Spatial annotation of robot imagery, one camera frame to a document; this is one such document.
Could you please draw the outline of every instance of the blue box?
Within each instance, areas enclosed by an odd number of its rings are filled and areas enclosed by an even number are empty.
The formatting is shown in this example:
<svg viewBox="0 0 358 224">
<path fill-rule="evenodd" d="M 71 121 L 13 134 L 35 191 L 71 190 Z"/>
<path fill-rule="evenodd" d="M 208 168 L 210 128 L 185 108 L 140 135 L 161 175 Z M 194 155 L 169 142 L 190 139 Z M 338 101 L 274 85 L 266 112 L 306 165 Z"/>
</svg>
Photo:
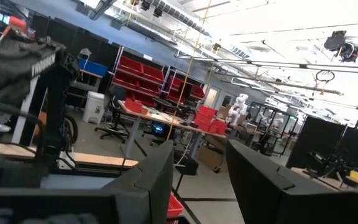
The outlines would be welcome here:
<svg viewBox="0 0 358 224">
<path fill-rule="evenodd" d="M 99 75 L 101 77 L 104 77 L 106 75 L 107 73 L 106 66 L 92 62 L 90 60 L 85 65 L 85 62 L 86 62 L 85 59 L 80 58 L 80 69 L 93 73 L 95 75 Z"/>
</svg>

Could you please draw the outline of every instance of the blue wall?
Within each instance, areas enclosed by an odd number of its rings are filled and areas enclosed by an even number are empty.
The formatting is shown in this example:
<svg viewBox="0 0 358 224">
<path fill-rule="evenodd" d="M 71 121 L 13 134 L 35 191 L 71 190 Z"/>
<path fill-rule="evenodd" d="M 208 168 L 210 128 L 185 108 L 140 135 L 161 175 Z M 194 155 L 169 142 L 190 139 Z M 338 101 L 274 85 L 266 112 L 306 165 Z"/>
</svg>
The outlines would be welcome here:
<svg viewBox="0 0 358 224">
<path fill-rule="evenodd" d="M 16 4 L 38 12 L 40 14 L 57 17 L 76 26 L 89 30 L 92 33 L 109 39 L 110 42 L 128 47 L 132 50 L 151 56 L 153 59 L 165 65 L 174 66 L 184 72 L 188 70 L 188 60 L 177 59 L 173 55 L 173 50 L 161 43 L 150 40 L 148 37 L 131 30 L 121 27 L 120 30 L 110 26 L 110 19 L 101 16 L 97 21 L 75 11 L 76 3 L 71 0 L 11 0 Z M 201 65 L 193 63 L 190 75 L 202 82 L 206 79 L 206 71 L 201 69 Z"/>
</svg>

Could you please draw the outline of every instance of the yellow box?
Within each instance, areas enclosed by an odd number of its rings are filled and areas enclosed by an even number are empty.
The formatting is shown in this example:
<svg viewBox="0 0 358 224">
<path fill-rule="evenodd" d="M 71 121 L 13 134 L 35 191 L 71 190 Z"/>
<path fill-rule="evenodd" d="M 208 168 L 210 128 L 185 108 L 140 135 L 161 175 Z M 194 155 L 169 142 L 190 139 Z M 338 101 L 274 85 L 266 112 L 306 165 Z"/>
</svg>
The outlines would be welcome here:
<svg viewBox="0 0 358 224">
<path fill-rule="evenodd" d="M 353 179 L 355 179 L 355 180 L 358 180 L 358 172 L 352 170 L 352 171 L 351 171 L 351 177 L 352 177 Z"/>
</svg>

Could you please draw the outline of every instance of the wall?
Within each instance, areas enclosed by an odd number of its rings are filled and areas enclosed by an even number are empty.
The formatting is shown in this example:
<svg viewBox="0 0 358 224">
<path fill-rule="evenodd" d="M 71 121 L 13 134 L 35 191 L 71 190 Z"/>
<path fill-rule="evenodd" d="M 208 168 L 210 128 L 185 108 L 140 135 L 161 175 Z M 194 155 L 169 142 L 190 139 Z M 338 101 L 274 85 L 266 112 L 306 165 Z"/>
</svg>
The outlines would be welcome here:
<svg viewBox="0 0 358 224">
<path fill-rule="evenodd" d="M 63 19 L 64 21 L 107 38 L 110 42 L 115 42 L 142 54 L 151 56 L 152 58 L 165 65 L 171 65 L 183 71 L 188 70 L 189 60 L 177 59 L 174 57 L 177 50 L 171 49 L 170 47 L 167 47 L 161 43 L 152 41 L 148 37 L 129 28 L 121 27 L 120 30 L 114 29 L 110 26 L 110 19 L 106 16 L 101 16 L 97 21 L 93 21 L 85 15 L 75 11 L 76 3 L 71 0 L 11 1 L 16 4 L 23 5 L 28 9 L 40 14 L 50 16 L 52 18 L 58 17 Z M 204 67 L 194 62 L 191 66 L 190 75 L 196 80 L 206 82 L 208 73 Z M 235 96 L 238 96 L 240 93 L 247 93 L 249 95 L 249 101 L 264 102 L 265 99 L 263 94 L 260 92 L 251 91 L 250 89 L 242 89 L 239 86 L 222 83 L 216 77 L 211 77 L 210 83 L 219 89 L 219 96 L 215 104 L 216 108 L 221 106 L 226 93 L 231 93 Z"/>
</svg>

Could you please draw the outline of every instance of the cardboard box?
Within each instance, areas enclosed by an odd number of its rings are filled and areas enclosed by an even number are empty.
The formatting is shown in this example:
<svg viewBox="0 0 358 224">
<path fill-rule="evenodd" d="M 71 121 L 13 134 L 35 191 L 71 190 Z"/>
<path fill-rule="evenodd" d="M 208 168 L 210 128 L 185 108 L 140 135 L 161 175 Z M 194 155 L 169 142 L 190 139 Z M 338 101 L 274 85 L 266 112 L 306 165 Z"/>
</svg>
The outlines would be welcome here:
<svg viewBox="0 0 358 224">
<path fill-rule="evenodd" d="M 211 170 L 214 170 L 220 165 L 221 158 L 221 154 L 207 148 L 206 146 L 201 146 L 200 151 L 198 152 L 198 160 Z M 227 172 L 226 161 L 224 161 L 221 166 L 221 172 Z"/>
</svg>

